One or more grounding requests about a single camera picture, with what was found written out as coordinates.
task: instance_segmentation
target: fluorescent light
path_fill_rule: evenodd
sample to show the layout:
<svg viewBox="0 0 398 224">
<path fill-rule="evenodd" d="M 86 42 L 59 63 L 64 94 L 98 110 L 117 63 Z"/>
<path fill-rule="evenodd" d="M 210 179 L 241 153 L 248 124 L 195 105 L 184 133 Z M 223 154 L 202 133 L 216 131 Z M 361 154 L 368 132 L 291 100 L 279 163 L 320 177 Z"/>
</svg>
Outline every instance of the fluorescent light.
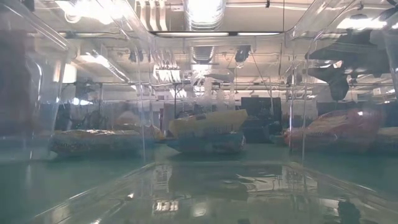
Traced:
<svg viewBox="0 0 398 224">
<path fill-rule="evenodd" d="M 225 0 L 188 0 L 184 1 L 185 13 L 195 24 L 212 25 L 219 21 L 225 10 Z"/>
<path fill-rule="evenodd" d="M 194 86 L 193 91 L 203 92 L 203 91 L 205 91 L 205 87 L 204 86 Z"/>
<path fill-rule="evenodd" d="M 330 67 L 330 64 L 329 65 L 322 65 L 322 66 L 319 66 L 320 68 L 328 68 L 328 67 Z"/>
<path fill-rule="evenodd" d="M 262 35 L 277 35 L 279 32 L 238 32 L 240 36 L 262 36 Z"/>
<path fill-rule="evenodd" d="M 236 7 L 236 8 L 251 8 L 251 7 L 261 7 L 265 8 L 266 4 L 234 4 L 234 3 L 229 3 L 226 5 L 226 7 Z M 291 7 L 291 6 L 269 6 L 269 7 L 274 7 L 278 9 L 287 9 L 287 10 L 296 10 L 296 11 L 306 11 L 308 8 L 307 7 Z"/>
<path fill-rule="evenodd" d="M 72 104 L 75 106 L 79 105 L 79 103 L 80 103 L 80 100 L 76 97 L 72 100 Z"/>
<path fill-rule="evenodd" d="M 333 64 L 333 68 L 340 68 L 342 65 L 343 65 L 343 61 L 340 60 L 340 61 L 338 61 L 338 62 Z"/>
<path fill-rule="evenodd" d="M 75 83 L 76 75 L 77 75 L 77 68 L 71 64 L 65 64 L 62 83 Z"/>
<path fill-rule="evenodd" d="M 170 89 L 170 93 L 173 97 L 175 96 L 175 90 L 173 88 Z M 185 98 L 185 97 L 187 97 L 187 92 L 184 89 L 177 91 L 177 98 Z"/>
<path fill-rule="evenodd" d="M 338 29 L 382 29 L 385 25 L 387 25 L 386 21 L 380 21 L 379 18 L 371 19 L 343 19 L 340 24 L 338 24 Z"/>
<path fill-rule="evenodd" d="M 108 59 L 104 58 L 102 55 L 93 56 L 91 54 L 88 54 L 88 55 L 81 55 L 80 58 L 85 60 L 88 63 L 98 63 L 98 64 L 104 66 L 105 68 L 111 67 Z"/>
<path fill-rule="evenodd" d="M 171 76 L 175 82 L 181 82 L 180 70 L 171 70 Z"/>
<path fill-rule="evenodd" d="M 60 71 L 61 71 L 61 62 L 57 61 L 54 69 L 53 82 L 60 81 Z M 76 73 L 77 73 L 76 67 L 66 63 L 65 68 L 63 69 L 62 83 L 76 82 Z"/>
<path fill-rule="evenodd" d="M 92 105 L 93 103 L 87 100 L 80 100 L 80 105 L 85 106 L 85 105 Z"/>
<path fill-rule="evenodd" d="M 226 37 L 227 32 L 157 32 L 159 37 Z"/>
</svg>

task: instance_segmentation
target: pipe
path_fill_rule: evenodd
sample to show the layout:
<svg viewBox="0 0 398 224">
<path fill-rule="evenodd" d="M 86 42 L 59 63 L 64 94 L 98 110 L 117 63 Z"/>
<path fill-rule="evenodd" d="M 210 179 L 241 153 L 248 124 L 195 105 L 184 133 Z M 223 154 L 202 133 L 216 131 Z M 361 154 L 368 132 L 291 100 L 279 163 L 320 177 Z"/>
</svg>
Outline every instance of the pipe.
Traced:
<svg viewBox="0 0 398 224">
<path fill-rule="evenodd" d="M 69 43 L 69 41 L 63 38 L 57 31 L 53 30 L 50 26 L 30 12 L 20 1 L 3 0 L 3 3 L 6 8 L 24 18 L 32 27 L 61 47 L 62 50 L 69 51 L 72 58 L 77 56 L 77 48 L 73 44 Z"/>
<path fill-rule="evenodd" d="M 137 82 L 126 82 L 126 83 L 118 83 L 118 82 L 97 82 L 97 83 L 102 83 L 104 85 L 121 85 L 121 86 L 129 86 L 129 85 L 137 85 Z M 150 85 L 152 87 L 162 87 L 162 86 L 172 86 L 172 85 L 190 85 L 189 81 L 184 81 L 184 83 L 162 83 L 162 84 L 151 84 L 148 82 L 142 82 L 141 85 L 147 86 Z M 231 86 L 232 83 L 213 83 L 214 85 L 221 85 L 221 86 Z M 243 90 L 245 90 L 245 88 L 247 88 L 248 86 L 250 86 L 250 90 L 267 90 L 265 88 L 261 88 L 264 87 L 263 83 L 244 83 L 244 82 L 238 82 L 238 83 L 234 83 L 234 86 L 239 86 L 240 88 L 242 88 Z M 278 87 L 286 87 L 289 88 L 288 85 L 286 84 L 280 84 L 280 83 L 267 83 L 267 86 L 278 86 Z M 305 86 L 304 83 L 299 83 L 296 84 L 296 86 Z M 307 84 L 308 87 L 315 87 L 315 86 L 329 86 L 329 84 L 327 83 L 308 83 Z M 357 83 L 355 84 L 355 86 L 368 86 L 368 87 L 380 87 L 380 86 L 388 86 L 391 87 L 393 86 L 393 83 Z"/>
<path fill-rule="evenodd" d="M 152 27 L 153 31 L 159 31 L 156 23 L 156 4 L 155 1 L 149 1 L 150 7 L 150 17 L 149 17 L 149 25 Z"/>
<path fill-rule="evenodd" d="M 160 29 L 162 31 L 167 31 L 167 24 L 166 24 L 166 2 L 165 0 L 160 0 L 159 1 L 159 23 L 160 23 Z"/>
</svg>

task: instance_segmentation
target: yellow object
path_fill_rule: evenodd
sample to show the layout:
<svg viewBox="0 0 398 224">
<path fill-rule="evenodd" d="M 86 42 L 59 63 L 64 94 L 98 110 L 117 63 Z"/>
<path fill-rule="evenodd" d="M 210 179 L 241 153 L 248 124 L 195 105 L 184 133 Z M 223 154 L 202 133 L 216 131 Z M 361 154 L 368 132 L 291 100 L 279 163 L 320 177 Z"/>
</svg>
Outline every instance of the yellow object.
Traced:
<svg viewBox="0 0 398 224">
<path fill-rule="evenodd" d="M 115 130 L 134 130 L 142 134 L 142 127 L 136 124 L 117 124 L 115 125 Z M 165 137 L 159 128 L 153 125 L 144 125 L 145 138 L 154 138 L 156 141 L 164 140 Z"/>
<path fill-rule="evenodd" d="M 169 131 L 175 138 L 238 132 L 248 117 L 246 110 L 220 111 L 171 120 Z"/>
</svg>

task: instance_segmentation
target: ceiling light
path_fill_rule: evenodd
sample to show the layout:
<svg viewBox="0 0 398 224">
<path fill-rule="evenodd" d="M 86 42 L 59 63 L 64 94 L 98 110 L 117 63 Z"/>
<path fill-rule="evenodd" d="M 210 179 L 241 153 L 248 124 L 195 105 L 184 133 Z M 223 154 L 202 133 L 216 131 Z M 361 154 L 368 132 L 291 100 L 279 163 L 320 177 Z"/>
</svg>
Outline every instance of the ceiling light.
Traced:
<svg viewBox="0 0 398 224">
<path fill-rule="evenodd" d="M 385 25 L 387 25 L 386 21 L 380 21 L 379 18 L 371 19 L 371 18 L 363 18 L 363 19 L 352 19 L 346 18 L 343 19 L 340 24 L 338 24 L 338 29 L 382 29 Z"/>
<path fill-rule="evenodd" d="M 227 32 L 156 32 L 159 37 L 226 37 Z"/>
<path fill-rule="evenodd" d="M 79 105 L 79 103 L 80 103 L 80 100 L 76 97 L 72 100 L 72 104 L 75 106 Z"/>
<path fill-rule="evenodd" d="M 185 98 L 187 97 L 187 92 L 184 89 L 177 90 L 177 94 L 175 93 L 175 90 L 173 88 L 170 89 L 171 95 L 174 97 L 176 96 L 177 98 Z"/>
<path fill-rule="evenodd" d="M 61 63 L 57 62 L 55 65 L 53 82 L 59 82 L 60 69 L 61 69 Z M 63 69 L 62 83 L 75 83 L 76 82 L 76 74 L 77 74 L 76 67 L 71 64 L 66 63 L 65 68 Z"/>
<path fill-rule="evenodd" d="M 240 36 L 262 36 L 262 35 L 277 35 L 279 32 L 238 32 Z"/>
<path fill-rule="evenodd" d="M 319 66 L 320 68 L 328 68 L 328 67 L 330 67 L 330 64 L 329 65 L 322 65 L 322 66 Z"/>
<path fill-rule="evenodd" d="M 191 23 L 213 25 L 223 17 L 225 0 L 186 0 L 184 8 Z"/>
<path fill-rule="evenodd" d="M 86 106 L 86 105 L 92 105 L 93 103 L 87 100 L 80 100 L 80 105 Z"/>
<path fill-rule="evenodd" d="M 171 70 L 170 72 L 175 82 L 181 82 L 180 70 Z"/>
<path fill-rule="evenodd" d="M 193 91 L 203 92 L 203 91 L 205 91 L 205 87 L 204 86 L 194 86 Z"/>
<path fill-rule="evenodd" d="M 82 17 L 92 18 L 104 25 L 113 22 L 113 19 L 121 19 L 129 9 L 124 1 L 111 0 L 77 0 L 55 1 L 65 12 L 65 20 L 69 23 L 77 23 Z"/>
<path fill-rule="evenodd" d="M 88 63 L 98 63 L 102 66 L 104 66 L 105 68 L 110 68 L 111 65 L 109 64 L 108 59 L 104 58 L 102 55 L 91 55 L 89 53 L 87 53 L 87 55 L 81 55 L 80 56 L 81 59 L 85 60 Z"/>
<path fill-rule="evenodd" d="M 338 61 L 338 62 L 333 64 L 333 68 L 340 68 L 342 65 L 343 65 L 343 61 L 340 60 L 340 61 Z"/>
</svg>

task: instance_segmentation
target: plastic container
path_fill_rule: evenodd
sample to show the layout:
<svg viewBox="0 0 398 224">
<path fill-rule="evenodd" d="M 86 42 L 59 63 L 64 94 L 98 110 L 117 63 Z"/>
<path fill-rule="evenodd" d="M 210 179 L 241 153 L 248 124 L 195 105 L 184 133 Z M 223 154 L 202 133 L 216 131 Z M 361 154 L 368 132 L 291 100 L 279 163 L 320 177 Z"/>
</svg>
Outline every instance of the plastic container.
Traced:
<svg viewBox="0 0 398 224">
<path fill-rule="evenodd" d="M 75 52 L 18 1 L 0 8 L 0 162 L 45 159 L 64 64 Z"/>
<path fill-rule="evenodd" d="M 288 164 L 153 163 L 70 198 L 30 223 L 213 223 L 221 219 L 388 224 L 395 222 L 397 214 L 395 199 L 387 198 Z"/>
</svg>

